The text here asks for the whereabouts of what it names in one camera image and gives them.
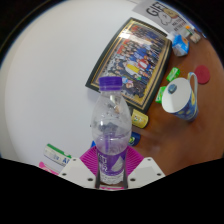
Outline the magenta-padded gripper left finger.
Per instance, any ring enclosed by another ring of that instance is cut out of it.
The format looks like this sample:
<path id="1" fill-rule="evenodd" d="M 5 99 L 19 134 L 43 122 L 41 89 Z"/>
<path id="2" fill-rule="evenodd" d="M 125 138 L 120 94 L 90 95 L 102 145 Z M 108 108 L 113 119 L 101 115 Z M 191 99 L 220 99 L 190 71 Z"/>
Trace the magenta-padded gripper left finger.
<path id="1" fill-rule="evenodd" d="M 98 189 L 100 178 L 96 147 L 87 150 L 80 158 L 72 158 L 59 176 L 78 186 Z"/>

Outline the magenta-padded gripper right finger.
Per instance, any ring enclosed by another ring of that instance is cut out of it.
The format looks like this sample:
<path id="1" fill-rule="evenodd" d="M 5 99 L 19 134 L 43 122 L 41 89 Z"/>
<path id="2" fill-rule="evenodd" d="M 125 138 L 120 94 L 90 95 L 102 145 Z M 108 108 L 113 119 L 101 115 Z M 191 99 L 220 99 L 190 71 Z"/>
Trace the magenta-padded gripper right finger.
<path id="1" fill-rule="evenodd" d="M 146 186 L 165 176 L 152 157 L 143 157 L 131 147 L 126 155 L 125 174 L 129 189 Z"/>

